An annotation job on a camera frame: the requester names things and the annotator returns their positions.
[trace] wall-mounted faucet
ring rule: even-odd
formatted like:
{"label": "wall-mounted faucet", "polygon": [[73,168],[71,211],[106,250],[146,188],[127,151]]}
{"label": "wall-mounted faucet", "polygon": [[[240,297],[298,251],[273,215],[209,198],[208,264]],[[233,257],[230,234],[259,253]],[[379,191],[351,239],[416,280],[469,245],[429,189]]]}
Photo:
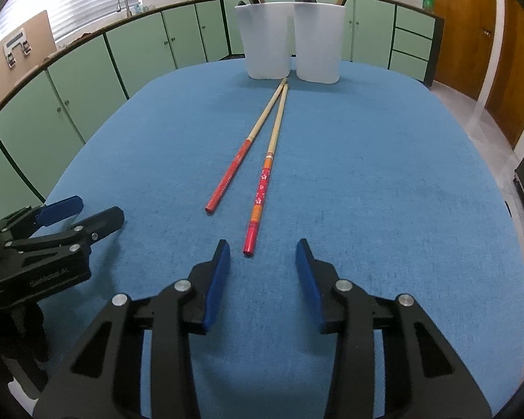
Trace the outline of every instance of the wall-mounted faucet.
{"label": "wall-mounted faucet", "polygon": [[[130,12],[130,7],[128,6],[128,0],[124,0],[124,4],[126,4],[126,17],[129,18],[132,16],[132,13]],[[117,12],[119,13],[120,11],[122,11],[121,0],[117,0]]]}

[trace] blue gripper pad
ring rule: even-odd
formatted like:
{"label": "blue gripper pad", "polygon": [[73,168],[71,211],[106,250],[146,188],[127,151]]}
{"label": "blue gripper pad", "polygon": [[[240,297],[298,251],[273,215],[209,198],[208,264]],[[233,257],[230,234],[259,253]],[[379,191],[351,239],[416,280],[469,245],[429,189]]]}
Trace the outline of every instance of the blue gripper pad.
{"label": "blue gripper pad", "polygon": [[83,209],[83,200],[78,196],[73,196],[41,208],[41,212],[37,215],[36,221],[39,226],[48,227],[71,215],[79,214]]}
{"label": "blue gripper pad", "polygon": [[322,298],[319,287],[314,277],[311,264],[314,263],[311,249],[308,246],[307,240],[302,239],[297,243],[295,251],[295,266],[299,274],[300,286],[305,296],[305,301],[308,304],[312,319],[322,332],[326,325],[324,313],[322,309]]}
{"label": "blue gripper pad", "polygon": [[202,326],[206,332],[208,332],[216,322],[217,311],[219,310],[219,304],[221,304],[221,298],[224,293],[225,281],[229,274],[231,251],[227,241],[221,241],[219,243],[216,254],[214,255],[214,261],[217,261],[217,265],[213,272],[208,293],[205,295],[205,312],[204,320],[202,321]]}

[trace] table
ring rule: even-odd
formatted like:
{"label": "table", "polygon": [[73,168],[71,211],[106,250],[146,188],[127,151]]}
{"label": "table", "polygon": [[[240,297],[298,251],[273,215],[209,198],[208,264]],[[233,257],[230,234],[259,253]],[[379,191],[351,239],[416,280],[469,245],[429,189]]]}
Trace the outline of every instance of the table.
{"label": "table", "polygon": [[[242,246],[273,116],[206,215],[278,82],[248,78],[243,60],[179,69],[146,85],[82,148],[49,201],[79,195],[80,217],[118,205],[126,223],[93,246],[89,281],[42,301],[49,369],[114,294],[157,294],[225,238],[232,262],[219,319],[190,343],[203,417],[321,418],[335,336],[318,334],[300,294],[294,251],[305,237],[368,293],[414,295],[498,411],[524,358],[520,249],[487,166],[421,83],[346,62],[335,85],[292,72],[254,258]],[[376,414],[383,401],[379,374]]]}

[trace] white container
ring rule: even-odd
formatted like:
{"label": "white container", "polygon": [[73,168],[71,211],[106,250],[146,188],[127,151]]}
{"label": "white container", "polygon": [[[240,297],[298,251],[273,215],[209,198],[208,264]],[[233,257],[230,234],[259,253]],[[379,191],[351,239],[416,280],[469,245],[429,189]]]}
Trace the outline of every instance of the white container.
{"label": "white container", "polygon": [[336,83],[340,79],[345,6],[293,5],[297,77],[307,82]]}
{"label": "white container", "polygon": [[289,75],[287,21],[293,15],[292,5],[275,2],[236,6],[246,71],[253,79],[282,79]]}

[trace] brown door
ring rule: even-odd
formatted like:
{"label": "brown door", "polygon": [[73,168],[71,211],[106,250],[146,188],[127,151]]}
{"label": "brown door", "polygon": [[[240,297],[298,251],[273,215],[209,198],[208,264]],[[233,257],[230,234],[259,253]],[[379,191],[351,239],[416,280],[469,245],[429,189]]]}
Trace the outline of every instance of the brown door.
{"label": "brown door", "polygon": [[435,80],[477,100],[485,79],[496,0],[435,0],[435,14],[445,19]]}
{"label": "brown door", "polygon": [[505,0],[504,33],[487,110],[514,148],[524,130],[524,9]]}

